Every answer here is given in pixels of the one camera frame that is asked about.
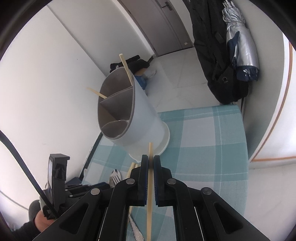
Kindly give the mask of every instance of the person's hand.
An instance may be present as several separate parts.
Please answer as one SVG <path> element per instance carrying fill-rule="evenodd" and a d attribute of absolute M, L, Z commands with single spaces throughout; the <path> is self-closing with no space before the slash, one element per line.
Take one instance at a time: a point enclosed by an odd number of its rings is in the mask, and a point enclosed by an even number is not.
<path fill-rule="evenodd" d="M 43 232 L 49 225 L 54 222 L 54 219 L 47 220 L 46 217 L 43 216 L 42 211 L 40 210 L 35 217 L 35 226 L 40 231 Z"/>

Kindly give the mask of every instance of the door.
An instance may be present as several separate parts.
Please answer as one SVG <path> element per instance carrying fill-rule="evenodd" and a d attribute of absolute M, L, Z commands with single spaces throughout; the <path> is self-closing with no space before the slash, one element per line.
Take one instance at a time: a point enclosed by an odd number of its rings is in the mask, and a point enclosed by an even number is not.
<path fill-rule="evenodd" d="M 157 56 L 192 47 L 188 33 L 169 0 L 119 0 Z"/>

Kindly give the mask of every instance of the orange stripe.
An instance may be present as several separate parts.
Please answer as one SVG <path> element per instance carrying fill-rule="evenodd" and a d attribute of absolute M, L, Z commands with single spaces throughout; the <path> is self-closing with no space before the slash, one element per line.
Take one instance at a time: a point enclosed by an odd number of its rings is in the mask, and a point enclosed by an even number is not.
<path fill-rule="evenodd" d="M 253 157 L 252 161 L 257 161 L 257 160 L 262 160 L 262 161 L 269 161 L 270 159 L 257 159 L 255 160 L 256 156 L 258 155 L 258 153 L 261 151 L 261 149 L 263 148 L 263 146 L 265 145 L 265 143 L 267 142 L 267 139 L 270 137 L 280 115 L 281 115 L 281 111 L 283 110 L 283 107 L 284 107 L 284 104 L 285 104 L 285 101 L 286 101 L 286 98 L 287 98 L 287 94 L 288 94 L 288 90 L 289 90 L 289 86 L 290 86 L 290 81 L 291 81 L 291 75 L 292 75 L 292 64 L 293 64 L 293 46 L 292 44 L 289 42 L 289 73 L 288 73 L 288 80 L 287 80 L 287 85 L 286 85 L 286 89 L 285 89 L 285 93 L 284 93 L 284 97 L 283 97 L 283 101 L 281 103 L 281 106 L 279 108 L 279 112 L 276 116 L 276 119 L 267 135 L 267 137 L 265 138 L 262 146 L 259 148 L 259 150 L 257 151 L 256 155 Z"/>
<path fill-rule="evenodd" d="M 295 159 L 296 156 L 289 157 L 279 157 L 279 158 L 264 158 L 264 159 L 253 159 L 252 161 L 276 161 L 276 160 L 287 160 L 287 159 Z"/>

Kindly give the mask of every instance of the tablecloth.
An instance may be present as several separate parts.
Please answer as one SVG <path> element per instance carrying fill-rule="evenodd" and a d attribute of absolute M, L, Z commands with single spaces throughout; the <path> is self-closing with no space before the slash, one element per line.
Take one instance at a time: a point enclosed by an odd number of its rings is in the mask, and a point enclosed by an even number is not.
<path fill-rule="evenodd" d="M 161 165 L 187 186 L 210 187 L 243 215 L 247 199 L 248 155 L 242 116 L 236 105 L 159 113 L 170 130 Z M 113 169 L 123 177 L 134 160 L 103 137 L 86 171 L 83 184 L 108 182 Z M 146 207 L 132 211 L 146 237 Z M 135 240 L 128 225 L 127 240 Z M 172 207 L 153 206 L 152 240 L 176 240 Z"/>

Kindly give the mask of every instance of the fork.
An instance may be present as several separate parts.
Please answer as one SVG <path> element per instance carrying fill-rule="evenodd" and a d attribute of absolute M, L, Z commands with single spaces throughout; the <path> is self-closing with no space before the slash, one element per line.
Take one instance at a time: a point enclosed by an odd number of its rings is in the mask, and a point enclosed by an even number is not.
<path fill-rule="evenodd" d="M 114 185 L 116 185 L 117 183 L 119 183 L 121 181 L 121 174 L 116 169 L 114 171 L 112 171 L 110 177 L 111 177 Z M 133 234 L 135 236 L 136 241 L 144 241 L 144 237 L 143 237 L 141 231 L 138 229 L 137 225 L 135 224 L 130 212 L 128 214 L 128 220 L 131 224 L 131 229 L 133 230 Z"/>

